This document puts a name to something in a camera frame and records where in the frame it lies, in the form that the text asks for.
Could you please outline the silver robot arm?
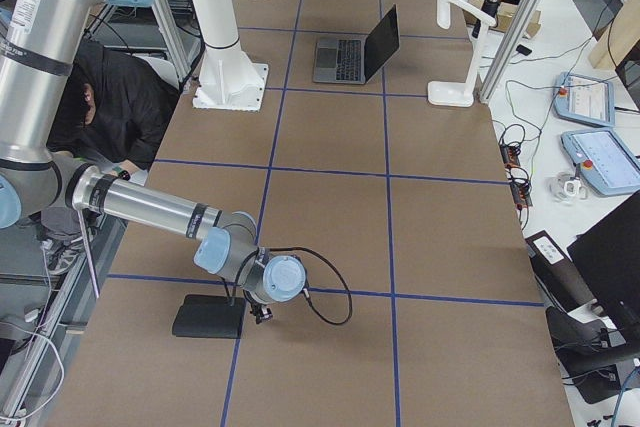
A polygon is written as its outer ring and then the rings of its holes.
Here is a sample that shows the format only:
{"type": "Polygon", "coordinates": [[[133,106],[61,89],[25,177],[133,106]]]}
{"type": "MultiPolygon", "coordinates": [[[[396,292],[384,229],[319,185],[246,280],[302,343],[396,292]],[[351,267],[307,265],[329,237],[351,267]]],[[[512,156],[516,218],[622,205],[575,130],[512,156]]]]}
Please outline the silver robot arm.
{"type": "Polygon", "coordinates": [[[1,223],[53,205],[157,227],[200,245],[195,263],[243,288],[259,306],[306,283],[302,263],[256,242],[253,219],[154,191],[47,150],[46,141],[91,9],[154,0],[17,0],[1,42],[1,223]]]}

